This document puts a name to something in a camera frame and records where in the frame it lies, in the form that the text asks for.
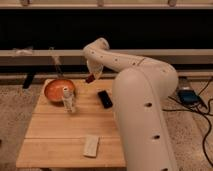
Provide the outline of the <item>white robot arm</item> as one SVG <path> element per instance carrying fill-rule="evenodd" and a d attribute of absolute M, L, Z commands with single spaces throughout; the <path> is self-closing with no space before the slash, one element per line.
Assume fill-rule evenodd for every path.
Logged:
<path fill-rule="evenodd" d="M 127 171 L 178 171 L 161 107 L 178 85 L 174 67 L 150 57 L 111 52 L 104 38 L 86 45 L 83 55 L 95 80 L 105 67 L 117 73 L 112 101 Z"/>

